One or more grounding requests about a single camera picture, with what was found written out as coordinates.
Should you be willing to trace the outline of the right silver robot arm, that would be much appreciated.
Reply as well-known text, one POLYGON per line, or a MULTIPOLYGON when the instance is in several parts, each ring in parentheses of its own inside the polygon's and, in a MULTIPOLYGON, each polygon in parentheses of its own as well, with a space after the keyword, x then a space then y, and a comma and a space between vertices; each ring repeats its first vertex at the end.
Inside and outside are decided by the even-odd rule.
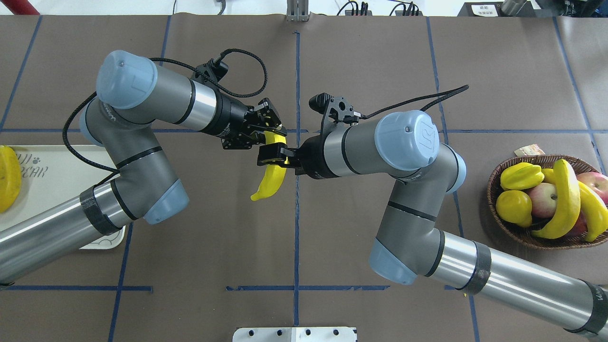
POLYGON ((413 110, 348 127, 329 124, 297 149, 266 138, 258 165, 293 168, 315 179, 386 173, 395 179, 369 258, 398 284, 425 276, 480 295, 592 342, 607 340, 607 291, 435 226, 445 196, 466 165, 439 141, 431 117, 413 110))

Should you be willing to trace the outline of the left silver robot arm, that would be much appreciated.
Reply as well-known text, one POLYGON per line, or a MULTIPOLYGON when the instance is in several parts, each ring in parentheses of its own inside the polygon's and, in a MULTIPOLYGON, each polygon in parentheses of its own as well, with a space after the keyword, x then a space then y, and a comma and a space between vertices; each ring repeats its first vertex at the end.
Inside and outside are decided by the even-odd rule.
POLYGON ((198 67, 124 50, 104 59, 96 92, 70 115, 62 138, 67 149, 84 162, 67 137, 72 120, 81 114, 80 130, 106 150, 113 166, 100 165, 100 169, 111 175, 73 199, 2 231, 2 289, 137 219, 157 224, 187 207, 189 197, 182 181, 154 135, 155 121, 215 136, 226 150, 249 150, 286 136, 269 99, 245 105, 243 98, 259 92, 239 95, 219 84, 228 72, 223 60, 231 53, 260 63, 261 90, 265 89, 265 64, 240 48, 228 48, 198 67))

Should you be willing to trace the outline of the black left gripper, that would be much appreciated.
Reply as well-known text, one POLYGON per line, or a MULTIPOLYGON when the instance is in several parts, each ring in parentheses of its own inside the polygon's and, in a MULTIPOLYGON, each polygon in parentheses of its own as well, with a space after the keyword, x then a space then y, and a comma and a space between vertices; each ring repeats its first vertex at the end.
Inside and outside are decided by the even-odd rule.
POLYGON ((253 107, 243 104, 233 97, 223 97, 219 119, 219 133, 225 150, 248 150, 254 145, 286 143, 287 132, 282 127, 282 121, 275 106, 269 98, 263 98, 254 107, 255 123, 261 131, 250 128, 253 107))

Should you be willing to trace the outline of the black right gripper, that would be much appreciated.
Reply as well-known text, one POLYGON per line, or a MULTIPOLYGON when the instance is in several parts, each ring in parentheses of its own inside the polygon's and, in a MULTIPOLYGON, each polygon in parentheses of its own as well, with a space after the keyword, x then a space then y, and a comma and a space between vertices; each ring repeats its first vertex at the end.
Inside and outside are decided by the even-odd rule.
POLYGON ((321 135, 306 139, 298 149, 292 149, 287 144, 266 144, 258 152, 258 166, 276 165, 285 169, 295 169, 297 176, 307 175, 315 180, 333 178, 333 173, 326 164, 323 154, 321 135))

